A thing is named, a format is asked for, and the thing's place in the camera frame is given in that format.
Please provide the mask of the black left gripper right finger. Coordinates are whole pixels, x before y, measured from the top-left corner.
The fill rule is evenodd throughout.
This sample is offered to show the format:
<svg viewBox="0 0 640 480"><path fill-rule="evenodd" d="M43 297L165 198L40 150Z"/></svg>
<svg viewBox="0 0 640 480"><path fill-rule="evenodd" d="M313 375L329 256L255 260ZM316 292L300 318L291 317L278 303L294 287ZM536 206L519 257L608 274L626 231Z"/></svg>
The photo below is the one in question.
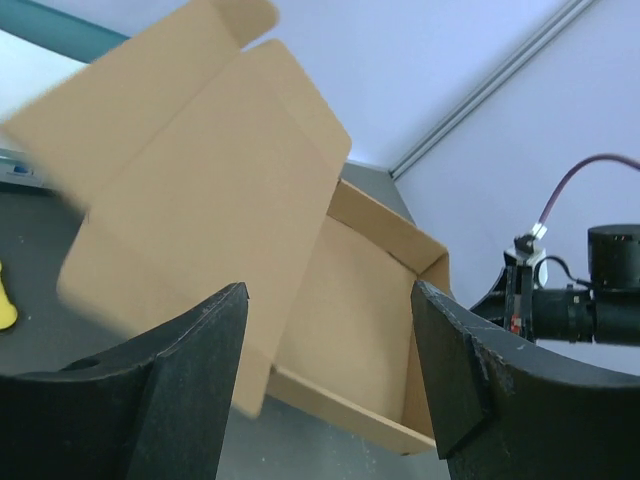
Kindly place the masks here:
<svg viewBox="0 0 640 480"><path fill-rule="evenodd" d="M638 478L637 376L538 347L424 281L411 308L437 453L451 478Z"/></svg>

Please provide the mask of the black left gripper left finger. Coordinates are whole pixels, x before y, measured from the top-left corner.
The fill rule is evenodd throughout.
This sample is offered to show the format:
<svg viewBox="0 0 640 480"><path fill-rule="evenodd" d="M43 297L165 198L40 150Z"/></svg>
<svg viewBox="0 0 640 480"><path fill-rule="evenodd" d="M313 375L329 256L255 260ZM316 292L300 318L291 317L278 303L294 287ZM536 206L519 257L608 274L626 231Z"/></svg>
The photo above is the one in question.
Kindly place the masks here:
<svg viewBox="0 0 640 480"><path fill-rule="evenodd" d="M248 302L234 283L61 370L3 376L2 477L214 478Z"/></svg>

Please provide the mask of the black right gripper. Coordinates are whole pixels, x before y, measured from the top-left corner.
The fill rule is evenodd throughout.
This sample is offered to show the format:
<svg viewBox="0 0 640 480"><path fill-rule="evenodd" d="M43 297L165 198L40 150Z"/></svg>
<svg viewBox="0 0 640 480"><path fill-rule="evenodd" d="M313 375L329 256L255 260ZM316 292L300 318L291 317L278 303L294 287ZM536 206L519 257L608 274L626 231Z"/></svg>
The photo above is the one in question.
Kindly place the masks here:
<svg viewBox="0 0 640 480"><path fill-rule="evenodd" d="M472 308L475 315L533 340L533 267L515 249L504 252L505 266L491 290Z"/></svg>

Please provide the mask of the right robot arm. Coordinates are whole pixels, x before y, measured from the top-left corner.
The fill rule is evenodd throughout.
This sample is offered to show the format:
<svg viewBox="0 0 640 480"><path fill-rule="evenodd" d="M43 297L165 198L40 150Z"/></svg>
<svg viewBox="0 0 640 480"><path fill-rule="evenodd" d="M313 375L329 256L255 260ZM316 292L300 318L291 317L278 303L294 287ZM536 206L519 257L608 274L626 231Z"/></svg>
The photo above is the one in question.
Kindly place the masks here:
<svg viewBox="0 0 640 480"><path fill-rule="evenodd" d="M639 344L639 226L587 230L590 278L536 246L545 228L514 239L492 289L475 315L531 342Z"/></svg>

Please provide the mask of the brown cardboard box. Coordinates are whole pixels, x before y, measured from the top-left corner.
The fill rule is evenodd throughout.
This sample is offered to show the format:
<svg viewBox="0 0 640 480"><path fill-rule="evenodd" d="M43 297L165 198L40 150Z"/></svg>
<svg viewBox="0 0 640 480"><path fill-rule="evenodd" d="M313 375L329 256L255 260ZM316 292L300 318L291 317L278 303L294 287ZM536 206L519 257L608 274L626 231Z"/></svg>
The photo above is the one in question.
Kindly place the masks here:
<svg viewBox="0 0 640 480"><path fill-rule="evenodd" d="M4 119L84 214L62 298L130 335L242 282L233 405L435 445L410 294L446 248L341 177L351 141L268 1L191 1Z"/></svg>

